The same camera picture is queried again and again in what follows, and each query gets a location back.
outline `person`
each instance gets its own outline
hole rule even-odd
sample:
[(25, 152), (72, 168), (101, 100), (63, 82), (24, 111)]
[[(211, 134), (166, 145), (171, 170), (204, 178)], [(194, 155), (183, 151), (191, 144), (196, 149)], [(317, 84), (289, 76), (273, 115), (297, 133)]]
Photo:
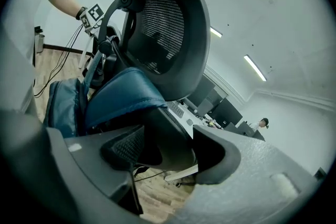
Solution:
[(259, 128), (268, 128), (268, 118), (263, 118), (261, 121), (256, 122), (256, 123), (251, 123), (250, 127), (256, 132), (259, 130)]
[[(76, 0), (49, 0), (60, 11), (79, 17), (83, 7)], [(33, 83), (35, 70), (34, 17), (41, 0), (8, 0), (0, 18), (1, 73), (10, 80), (0, 84), (0, 109), (36, 115)]]

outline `baseboard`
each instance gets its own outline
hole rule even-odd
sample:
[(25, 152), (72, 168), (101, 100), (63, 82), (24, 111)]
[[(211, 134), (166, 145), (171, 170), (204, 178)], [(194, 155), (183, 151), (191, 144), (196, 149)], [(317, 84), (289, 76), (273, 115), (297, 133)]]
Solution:
[[(50, 45), (50, 44), (43, 44), (43, 48), (50, 49), (50, 50), (69, 51), (69, 52), (73, 52), (75, 54), (82, 54), (83, 53), (82, 50), (66, 48), (66, 47), (62, 47), (62, 46), (55, 46), (55, 45)], [(91, 53), (87, 51), (86, 55), (91, 56)]]

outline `ceiling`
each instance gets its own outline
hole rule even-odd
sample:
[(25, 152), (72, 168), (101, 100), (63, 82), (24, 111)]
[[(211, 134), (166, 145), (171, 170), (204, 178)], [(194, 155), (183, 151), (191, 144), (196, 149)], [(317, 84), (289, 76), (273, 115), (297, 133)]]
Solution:
[[(326, 0), (205, 0), (211, 25), (207, 65), (247, 100), (255, 91), (332, 99), (335, 18)], [(243, 59), (249, 54), (262, 82)]]

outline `keyboard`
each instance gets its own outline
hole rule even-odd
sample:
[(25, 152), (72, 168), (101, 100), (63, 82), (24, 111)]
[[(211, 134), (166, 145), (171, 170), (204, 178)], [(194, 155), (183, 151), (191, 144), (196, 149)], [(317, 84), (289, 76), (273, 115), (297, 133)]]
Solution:
[(183, 117), (184, 111), (179, 108), (179, 103), (173, 101), (173, 102), (167, 102), (167, 105), (179, 118)]

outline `wristband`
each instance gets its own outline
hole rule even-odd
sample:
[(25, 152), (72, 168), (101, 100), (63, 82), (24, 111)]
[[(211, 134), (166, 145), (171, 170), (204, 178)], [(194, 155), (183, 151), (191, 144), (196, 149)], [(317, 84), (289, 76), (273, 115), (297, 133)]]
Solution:
[(79, 20), (79, 16), (84, 12), (84, 10), (86, 10), (87, 8), (86, 7), (82, 7), (80, 8), (79, 12), (77, 13), (76, 15), (76, 20)]

